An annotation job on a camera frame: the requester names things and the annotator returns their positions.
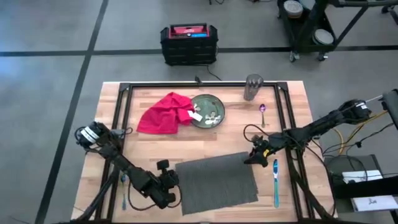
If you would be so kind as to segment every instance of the wooden table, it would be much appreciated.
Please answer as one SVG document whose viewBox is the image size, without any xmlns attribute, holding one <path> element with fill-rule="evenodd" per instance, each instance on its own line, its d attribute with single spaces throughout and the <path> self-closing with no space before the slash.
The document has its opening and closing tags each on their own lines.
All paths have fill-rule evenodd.
<svg viewBox="0 0 398 224">
<path fill-rule="evenodd" d="M 305 126 L 312 122 L 311 111 L 308 105 L 307 95 L 303 82 L 287 82 L 289 85 L 290 97 L 294 109 L 296 124 L 298 127 Z M 101 95 L 95 120 L 104 123 L 109 128 L 113 120 L 114 108 L 118 95 L 119 83 L 103 83 Z M 196 95 L 209 93 L 217 96 L 226 107 L 224 121 L 213 129 L 199 129 L 194 126 L 180 126 L 178 134 L 175 135 L 151 135 L 137 133 L 135 130 L 142 114 L 159 101 L 163 96 L 174 91 L 178 94 L 193 98 Z M 264 113 L 268 133 L 281 131 L 275 95 L 272 88 L 261 88 L 253 101 L 243 100 L 242 87 L 196 87 L 196 88 L 135 88 L 133 91 L 132 104 L 129 115 L 128 127 L 133 128 L 133 133 L 126 137 L 124 155 L 136 166 L 159 174 L 156 169 L 156 162 L 162 159 L 170 160 L 170 168 L 174 169 L 175 164 L 183 161 L 191 161 L 206 157 L 221 156 L 235 152 L 247 151 L 252 144 L 243 138 L 243 127 L 247 124 L 261 125 L 261 114 L 258 107 L 261 103 L 267 106 Z M 287 123 L 289 118 L 284 106 L 284 113 Z M 248 129 L 248 135 L 260 134 L 254 128 Z M 321 151 L 314 144 L 309 145 L 319 156 Z M 119 182 L 116 208 L 113 217 L 114 222 L 291 222 L 297 221 L 292 190 L 290 188 L 289 172 L 287 170 L 285 151 L 279 151 L 272 155 L 269 161 L 278 158 L 280 164 L 279 175 L 279 197 L 280 206 L 274 208 L 273 194 L 274 183 L 272 166 L 263 168 L 259 165 L 252 166 L 257 187 L 259 190 L 258 202 L 237 205 L 234 207 L 210 210 L 207 212 L 195 213 L 182 216 L 180 206 L 174 209 L 151 208 L 144 212 L 137 212 L 127 206 L 122 210 L 123 191 Z M 308 183 L 311 191 L 326 208 L 331 211 L 333 198 L 326 176 L 325 168 L 320 161 L 310 152 L 305 151 L 303 156 L 307 170 Z M 85 165 L 81 174 L 75 207 L 85 209 L 94 196 L 98 193 L 101 182 L 101 175 L 104 166 L 104 159 L 89 153 L 85 158 Z M 145 207 L 153 202 L 148 198 L 141 197 L 135 190 L 131 190 L 132 202 L 136 207 Z M 305 216 L 307 211 L 300 190 L 302 208 Z M 72 218 L 76 218 L 81 211 L 74 209 Z"/>
</svg>

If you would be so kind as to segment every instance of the spoon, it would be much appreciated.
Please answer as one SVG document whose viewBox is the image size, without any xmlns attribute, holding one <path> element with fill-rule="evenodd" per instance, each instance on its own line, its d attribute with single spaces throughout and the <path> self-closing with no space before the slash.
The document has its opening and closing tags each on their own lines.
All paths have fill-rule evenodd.
<svg viewBox="0 0 398 224">
<path fill-rule="evenodd" d="M 265 110 L 266 110 L 266 106 L 265 106 L 264 104 L 260 105 L 259 111 L 261 112 L 261 115 L 262 115 L 261 127 L 263 127 L 263 128 L 266 127 L 266 124 L 265 124 L 265 122 L 264 122 L 264 112 L 265 112 Z"/>
</svg>

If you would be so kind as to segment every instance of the red towel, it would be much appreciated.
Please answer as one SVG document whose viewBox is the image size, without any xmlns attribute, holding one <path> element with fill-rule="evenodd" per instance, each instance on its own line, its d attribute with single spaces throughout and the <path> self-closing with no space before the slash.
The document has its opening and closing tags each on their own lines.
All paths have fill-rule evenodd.
<svg viewBox="0 0 398 224">
<path fill-rule="evenodd" d="M 175 134 L 178 124 L 189 125 L 193 111 L 191 99 L 176 93 L 169 93 L 154 106 L 145 111 L 137 131 L 149 134 Z"/>
</svg>

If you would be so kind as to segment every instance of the concrete floor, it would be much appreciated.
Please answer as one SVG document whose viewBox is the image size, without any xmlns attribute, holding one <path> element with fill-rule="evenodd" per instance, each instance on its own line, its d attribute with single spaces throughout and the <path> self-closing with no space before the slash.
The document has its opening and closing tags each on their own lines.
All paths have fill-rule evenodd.
<svg viewBox="0 0 398 224">
<path fill-rule="evenodd" d="M 100 9 L 99 0 L 2 0 L 0 52 L 86 50 Z M 370 9 L 341 45 L 398 44 L 398 27 L 380 8 Z M 342 31 L 358 9 L 327 14 L 336 32 Z M 275 18 L 275 2 L 252 4 L 226 0 L 222 6 L 207 0 L 110 0 L 95 45 L 96 50 L 159 49 L 159 31 L 169 24 L 207 22 L 218 28 L 222 47 L 287 47 L 282 22 Z M 342 102 L 369 99 L 398 87 L 396 51 L 332 52 L 319 63 L 304 55 L 290 63 L 288 53 L 222 54 L 210 70 L 223 80 L 244 80 L 250 73 L 265 80 L 303 80 L 313 117 L 325 115 Z M 0 57 L 0 223 L 33 223 L 84 56 Z M 72 130 L 94 117 L 102 82 L 214 80 L 205 68 L 169 67 L 161 55 L 95 56 L 91 58 Z M 374 111 L 381 106 L 373 101 Z M 385 116 L 359 133 L 358 139 L 390 123 Z M 353 127 L 343 125 L 343 134 Z M 328 133 L 327 147 L 338 142 Z M 373 153 L 384 173 L 397 172 L 397 132 L 383 134 L 351 150 Z M 65 150 L 46 223 L 70 218 L 84 153 L 70 138 Z M 344 220 L 392 223 L 387 212 L 339 214 Z"/>
</svg>

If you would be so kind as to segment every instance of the metal cart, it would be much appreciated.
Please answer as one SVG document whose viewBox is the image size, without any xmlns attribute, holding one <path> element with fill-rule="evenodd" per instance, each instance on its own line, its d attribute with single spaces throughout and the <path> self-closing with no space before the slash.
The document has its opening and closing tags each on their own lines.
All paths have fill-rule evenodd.
<svg viewBox="0 0 398 224">
<path fill-rule="evenodd" d="M 327 56 L 326 53 L 332 52 L 336 49 L 339 43 L 347 35 L 349 30 L 355 25 L 359 18 L 366 12 L 369 7 L 375 6 L 394 6 L 398 4 L 398 0 L 315 0 L 312 10 L 304 9 L 300 18 L 291 19 L 288 17 L 284 9 L 286 0 L 277 0 L 279 13 L 278 18 L 281 18 L 284 23 L 285 31 L 289 37 L 289 44 L 292 49 L 289 60 L 291 62 L 300 58 L 300 53 L 318 52 L 317 59 L 321 62 Z M 353 20 L 349 22 L 341 35 L 336 38 L 335 33 L 329 23 L 325 14 L 325 9 L 328 4 L 335 7 L 361 7 L 361 10 L 354 16 Z M 333 36 L 333 43 L 328 45 L 318 45 L 312 40 L 312 36 L 317 29 L 324 29 L 330 32 Z"/>
</svg>

